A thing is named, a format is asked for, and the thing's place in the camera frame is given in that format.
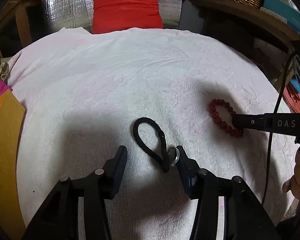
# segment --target white blanket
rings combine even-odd
[[[131,125],[139,117],[155,120],[169,146],[182,145],[217,176],[242,176],[262,198],[268,134],[232,138],[206,111],[213,98],[237,113],[273,111],[278,93],[238,52],[188,31],[136,28],[102,35],[62,29],[21,52],[8,84],[27,111],[17,161],[26,225],[61,175],[84,177],[125,145],[120,191],[106,201],[113,239],[188,239],[197,201],[184,194],[176,167],[162,173],[135,143]],[[289,112],[283,102],[279,111]],[[220,116],[231,122],[225,110]],[[152,128],[143,124],[139,132],[156,148]],[[296,150],[293,137],[274,135],[265,208],[275,224],[292,202],[281,186]]]

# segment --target black cord loop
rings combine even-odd
[[[157,132],[161,143],[161,155],[162,158],[160,158],[155,152],[153,152],[147,145],[144,144],[144,142],[141,140],[139,133],[138,133],[138,127],[142,123],[148,123],[151,125]],[[164,132],[161,130],[159,125],[153,121],[150,118],[147,117],[141,117],[135,121],[132,128],[133,136],[136,141],[136,143],[140,146],[140,148],[148,154],[151,158],[153,158],[157,163],[159,163],[161,169],[163,172],[168,172],[170,168],[170,159],[167,152],[167,143],[165,139]]]

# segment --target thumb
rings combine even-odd
[[[291,183],[290,179],[288,179],[283,185],[282,185],[283,192],[287,193],[289,190],[291,190]]]

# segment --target human hand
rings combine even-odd
[[[295,162],[294,175],[282,185],[282,190],[286,193],[291,190],[292,194],[300,200],[300,147],[297,150]]]

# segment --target teal box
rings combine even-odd
[[[263,7],[287,19],[300,33],[300,13],[280,0],[265,0]]]

